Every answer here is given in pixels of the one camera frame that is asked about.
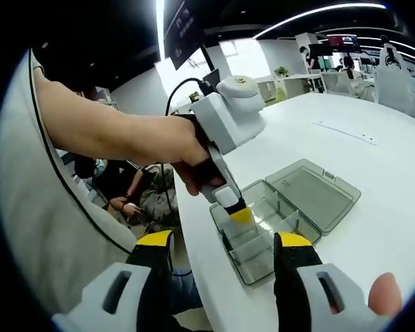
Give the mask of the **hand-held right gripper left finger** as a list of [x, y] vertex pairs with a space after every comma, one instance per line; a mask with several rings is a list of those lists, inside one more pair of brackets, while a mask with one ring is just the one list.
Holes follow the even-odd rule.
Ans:
[[170, 313], [170, 230], [138, 240], [124, 263], [114, 263], [82, 290], [80, 303], [54, 314], [58, 331], [180, 331]]

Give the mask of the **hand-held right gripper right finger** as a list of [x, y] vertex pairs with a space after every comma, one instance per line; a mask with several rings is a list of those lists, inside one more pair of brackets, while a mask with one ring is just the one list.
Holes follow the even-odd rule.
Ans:
[[366, 305], [359, 285], [322, 263], [298, 234], [275, 233], [274, 271], [280, 331], [382, 331], [389, 322]]

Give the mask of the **person's left hand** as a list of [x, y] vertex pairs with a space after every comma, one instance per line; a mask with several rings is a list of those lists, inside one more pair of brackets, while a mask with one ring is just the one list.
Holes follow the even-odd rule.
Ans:
[[181, 116], [172, 116], [172, 120], [178, 125], [177, 137], [174, 139], [176, 160], [172, 165], [187, 191], [196, 196], [204, 185], [213, 188], [224, 185], [225, 179], [208, 153], [210, 141], [200, 125]]

